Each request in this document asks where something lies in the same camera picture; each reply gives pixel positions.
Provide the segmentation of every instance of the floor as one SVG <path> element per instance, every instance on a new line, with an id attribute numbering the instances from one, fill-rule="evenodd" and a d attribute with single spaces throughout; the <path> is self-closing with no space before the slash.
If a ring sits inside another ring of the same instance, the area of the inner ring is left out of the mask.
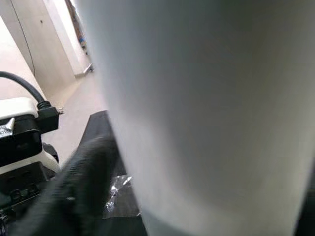
<path id="1" fill-rule="evenodd" d="M 59 129 L 44 134 L 43 142 L 54 146 L 63 165 L 78 147 L 91 114 L 107 110 L 107 104 L 97 86 L 95 72 L 82 79 L 73 95 L 65 102 L 65 113 L 60 116 Z"/>

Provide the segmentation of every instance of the plastic wrap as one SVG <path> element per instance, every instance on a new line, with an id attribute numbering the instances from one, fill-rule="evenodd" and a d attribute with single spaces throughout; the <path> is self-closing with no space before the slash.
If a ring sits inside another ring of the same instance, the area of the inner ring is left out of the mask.
<path id="1" fill-rule="evenodd" d="M 132 177 L 128 175 L 112 179 L 109 200 L 104 206 L 103 219 L 141 215 L 131 186 L 131 179 Z"/>

